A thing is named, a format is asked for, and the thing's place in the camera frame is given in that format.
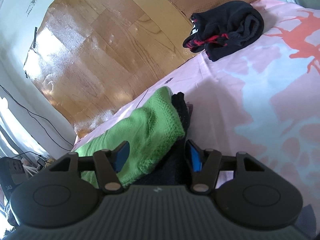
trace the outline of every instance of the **green cloth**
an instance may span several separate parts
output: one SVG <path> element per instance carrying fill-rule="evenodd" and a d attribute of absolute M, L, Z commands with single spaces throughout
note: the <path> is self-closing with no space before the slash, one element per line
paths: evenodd
<path fill-rule="evenodd" d="M 92 156 L 96 151 L 114 150 L 123 141 L 128 141 L 130 154 L 117 174 L 121 184 L 127 187 L 149 174 L 172 145 L 185 135 L 171 96 L 168 87 L 159 88 L 129 117 L 75 151 L 79 156 Z M 94 171 L 82 172 L 81 178 L 98 188 Z"/>

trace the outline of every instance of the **bed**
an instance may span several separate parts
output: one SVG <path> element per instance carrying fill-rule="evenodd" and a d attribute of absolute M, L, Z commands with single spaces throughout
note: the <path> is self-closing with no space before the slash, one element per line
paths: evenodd
<path fill-rule="evenodd" d="M 265 21 L 253 44 L 216 62 L 204 52 L 147 89 L 74 150 L 130 115 L 162 86 L 193 104 L 187 138 L 225 155 L 246 151 L 294 184 L 320 224 L 320 11 L 252 4 Z"/>

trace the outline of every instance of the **wooden floor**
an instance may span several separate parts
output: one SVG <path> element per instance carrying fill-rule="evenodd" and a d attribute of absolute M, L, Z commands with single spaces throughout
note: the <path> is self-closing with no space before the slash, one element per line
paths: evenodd
<path fill-rule="evenodd" d="M 193 55 L 169 0 L 55 0 L 25 69 L 83 137 Z"/>

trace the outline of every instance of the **clothing pile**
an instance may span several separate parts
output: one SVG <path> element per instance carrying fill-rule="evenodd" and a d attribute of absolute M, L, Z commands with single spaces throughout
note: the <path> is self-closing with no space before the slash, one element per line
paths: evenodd
<path fill-rule="evenodd" d="M 230 1 L 191 16 L 194 27 L 183 47 L 205 50 L 211 61 L 230 55 L 255 42 L 263 32 L 261 14 L 243 1 Z"/>
<path fill-rule="evenodd" d="M 183 93 L 173 95 L 168 87 L 161 87 L 128 118 L 76 152 L 79 156 L 92 156 L 96 151 L 114 150 L 128 141 L 128 159 L 117 173 L 124 187 L 130 184 L 191 185 L 191 172 L 184 157 L 191 113 L 192 105 L 185 103 Z M 81 178 L 98 188 L 94 171 L 82 172 Z"/>

